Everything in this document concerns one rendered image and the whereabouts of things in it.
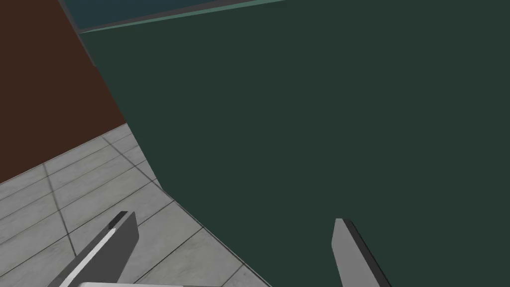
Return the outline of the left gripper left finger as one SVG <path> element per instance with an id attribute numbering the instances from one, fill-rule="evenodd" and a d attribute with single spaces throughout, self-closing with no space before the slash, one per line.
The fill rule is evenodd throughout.
<path id="1" fill-rule="evenodd" d="M 138 240 L 135 213 L 119 212 L 48 287 L 118 287 Z"/>

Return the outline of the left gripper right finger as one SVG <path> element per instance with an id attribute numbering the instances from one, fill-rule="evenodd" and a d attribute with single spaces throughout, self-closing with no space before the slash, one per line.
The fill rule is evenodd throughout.
<path id="1" fill-rule="evenodd" d="M 335 220 L 331 245 L 343 287 L 392 287 L 351 220 Z"/>

